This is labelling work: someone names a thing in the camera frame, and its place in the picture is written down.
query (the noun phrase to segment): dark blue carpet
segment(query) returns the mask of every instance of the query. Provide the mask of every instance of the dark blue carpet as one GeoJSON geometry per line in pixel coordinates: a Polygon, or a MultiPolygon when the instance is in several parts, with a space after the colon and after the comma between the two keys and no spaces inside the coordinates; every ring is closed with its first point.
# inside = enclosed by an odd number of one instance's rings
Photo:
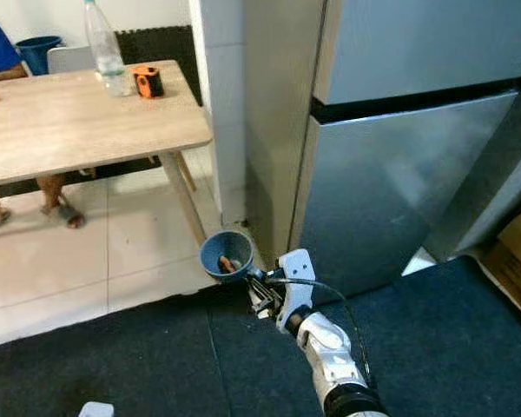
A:
{"type": "MultiPolygon", "coordinates": [[[[521,314],[461,258],[352,300],[394,417],[521,417],[521,314]]],[[[350,328],[339,304],[322,308],[350,328]]],[[[245,288],[111,314],[0,346],[0,416],[321,416],[307,361],[245,288]]]]}

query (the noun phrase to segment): white chair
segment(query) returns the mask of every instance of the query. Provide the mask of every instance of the white chair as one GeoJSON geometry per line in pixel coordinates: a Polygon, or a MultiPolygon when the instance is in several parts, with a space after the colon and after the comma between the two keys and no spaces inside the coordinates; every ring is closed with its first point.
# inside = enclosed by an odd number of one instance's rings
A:
{"type": "MultiPolygon", "coordinates": [[[[47,52],[47,60],[49,64],[49,73],[58,74],[60,72],[74,72],[81,70],[92,70],[95,67],[95,58],[89,46],[62,46],[53,48],[47,52]]],[[[155,158],[149,156],[151,163],[155,163],[155,158]]],[[[189,172],[189,167],[183,159],[181,152],[175,152],[175,160],[177,161],[180,171],[187,180],[189,187],[195,191],[197,187],[193,181],[193,177],[189,172]]],[[[80,171],[83,175],[87,175],[84,170],[80,171]]],[[[96,178],[94,168],[89,169],[93,178],[96,178]]]]}

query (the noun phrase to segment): freezer door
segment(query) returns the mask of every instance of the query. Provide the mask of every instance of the freezer door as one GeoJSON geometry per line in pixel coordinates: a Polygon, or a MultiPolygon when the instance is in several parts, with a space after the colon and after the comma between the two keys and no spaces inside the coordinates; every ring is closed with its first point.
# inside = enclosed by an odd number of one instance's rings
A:
{"type": "Polygon", "coordinates": [[[349,103],[521,76],[521,0],[332,0],[314,95],[349,103]]]}
{"type": "Polygon", "coordinates": [[[351,295],[399,277],[516,94],[326,125],[311,118],[292,245],[309,250],[317,279],[351,295]]]}

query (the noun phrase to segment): wooden table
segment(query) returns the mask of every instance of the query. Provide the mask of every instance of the wooden table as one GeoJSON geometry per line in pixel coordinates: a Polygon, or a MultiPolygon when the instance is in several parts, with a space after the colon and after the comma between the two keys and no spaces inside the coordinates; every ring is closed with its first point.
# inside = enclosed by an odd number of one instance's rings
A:
{"type": "Polygon", "coordinates": [[[212,133],[177,63],[148,64],[160,68],[164,97],[110,97],[92,70],[0,82],[0,184],[158,156],[201,243],[173,153],[209,143],[212,133]]]}

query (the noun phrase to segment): stainless steel refrigerator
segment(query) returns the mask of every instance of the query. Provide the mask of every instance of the stainless steel refrigerator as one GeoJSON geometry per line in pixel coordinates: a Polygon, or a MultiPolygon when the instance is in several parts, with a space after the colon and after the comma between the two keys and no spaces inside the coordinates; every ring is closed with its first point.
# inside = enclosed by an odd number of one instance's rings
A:
{"type": "Polygon", "coordinates": [[[264,261],[304,247],[348,295],[388,283],[518,94],[521,0],[245,0],[244,33],[264,261]]]}

